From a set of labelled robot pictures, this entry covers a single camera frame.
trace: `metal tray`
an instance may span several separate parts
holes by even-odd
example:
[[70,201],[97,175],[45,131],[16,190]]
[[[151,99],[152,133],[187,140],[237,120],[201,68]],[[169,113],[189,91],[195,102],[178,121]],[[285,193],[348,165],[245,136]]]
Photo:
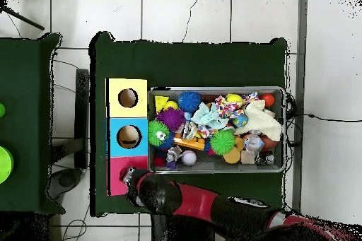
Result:
[[258,92],[258,96],[264,93],[271,93],[275,97],[275,103],[270,110],[275,113],[275,119],[282,125],[281,140],[274,149],[273,165],[251,165],[251,164],[229,164],[223,161],[221,156],[209,156],[203,151],[193,150],[197,154],[197,162],[193,166],[185,166],[181,162],[177,163],[177,170],[169,170],[166,167],[156,167],[153,163],[153,154],[155,147],[148,144],[148,168],[157,173],[167,174],[210,174],[210,173],[253,173],[253,172],[281,172],[285,168],[286,163],[286,96],[283,88],[274,86],[264,87],[172,87],[170,90],[158,90],[152,88],[148,92],[148,120],[155,119],[155,95],[168,96],[169,100],[177,102],[177,97],[185,91],[196,91],[201,95],[222,95],[235,93],[238,95],[247,95],[253,91]]

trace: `green lid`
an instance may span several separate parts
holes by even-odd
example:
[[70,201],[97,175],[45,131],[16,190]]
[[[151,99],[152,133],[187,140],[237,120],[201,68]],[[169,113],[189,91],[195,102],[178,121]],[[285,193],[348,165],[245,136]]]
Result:
[[5,181],[13,170],[13,156],[0,146],[0,184]]
[[5,106],[0,103],[0,117],[5,114]]

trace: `purple ball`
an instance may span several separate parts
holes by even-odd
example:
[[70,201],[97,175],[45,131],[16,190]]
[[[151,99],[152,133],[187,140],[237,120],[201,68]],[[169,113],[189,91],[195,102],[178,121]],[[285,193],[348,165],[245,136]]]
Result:
[[164,123],[171,131],[176,132],[186,122],[184,112],[169,107],[157,115],[157,120]]

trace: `table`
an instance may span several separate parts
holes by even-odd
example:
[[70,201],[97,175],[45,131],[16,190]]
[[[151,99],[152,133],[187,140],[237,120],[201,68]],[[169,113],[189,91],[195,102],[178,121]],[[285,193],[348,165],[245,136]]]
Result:
[[[105,79],[146,79],[148,87],[280,86],[284,88],[286,41],[165,44],[115,42],[99,32],[90,42],[90,214],[143,212],[124,196],[106,191]],[[227,196],[283,203],[283,173],[170,175],[171,180],[212,189]]]
[[64,213],[45,191],[51,170],[50,59],[59,35],[39,40],[0,39],[0,146],[14,169],[0,184],[0,211]]

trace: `white cloth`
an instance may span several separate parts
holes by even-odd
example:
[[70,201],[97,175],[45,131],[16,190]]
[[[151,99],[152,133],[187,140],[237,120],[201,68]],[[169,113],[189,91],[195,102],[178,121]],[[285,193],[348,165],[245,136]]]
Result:
[[273,141],[280,141],[281,125],[273,117],[266,112],[264,100],[256,100],[250,102],[245,108],[247,116],[247,124],[243,127],[238,127],[234,135],[241,135],[250,130],[260,130],[263,134]]

